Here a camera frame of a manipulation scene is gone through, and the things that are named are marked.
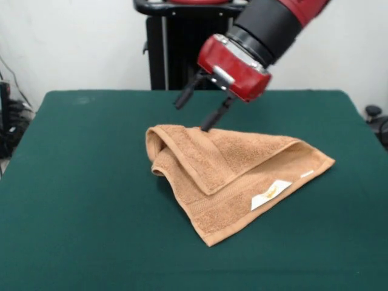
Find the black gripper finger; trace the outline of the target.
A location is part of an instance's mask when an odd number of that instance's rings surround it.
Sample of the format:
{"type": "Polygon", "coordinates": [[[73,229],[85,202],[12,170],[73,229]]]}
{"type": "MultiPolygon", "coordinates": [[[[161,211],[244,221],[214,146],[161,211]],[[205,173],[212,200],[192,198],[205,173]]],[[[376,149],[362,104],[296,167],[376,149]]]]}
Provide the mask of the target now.
{"type": "Polygon", "coordinates": [[[174,102],[174,106],[177,110],[182,109],[190,98],[193,96],[193,93],[197,86],[200,85],[205,79],[207,79],[208,73],[205,71],[198,71],[191,81],[183,88],[179,96],[174,102]]]}
{"type": "Polygon", "coordinates": [[[201,124],[200,129],[203,132],[208,132],[219,122],[219,120],[228,112],[231,105],[234,103],[236,97],[228,96],[222,102],[222,104],[212,112],[204,122],[201,124]]]}

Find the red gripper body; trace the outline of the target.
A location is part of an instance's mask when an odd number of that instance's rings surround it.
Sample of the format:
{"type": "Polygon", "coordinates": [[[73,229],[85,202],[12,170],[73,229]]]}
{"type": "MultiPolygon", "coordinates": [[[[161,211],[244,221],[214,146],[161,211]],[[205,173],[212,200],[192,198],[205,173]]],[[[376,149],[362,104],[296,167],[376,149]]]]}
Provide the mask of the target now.
{"type": "Polygon", "coordinates": [[[235,41],[214,34],[202,45],[198,65],[223,90],[250,102],[265,91],[272,75],[235,41]]]}

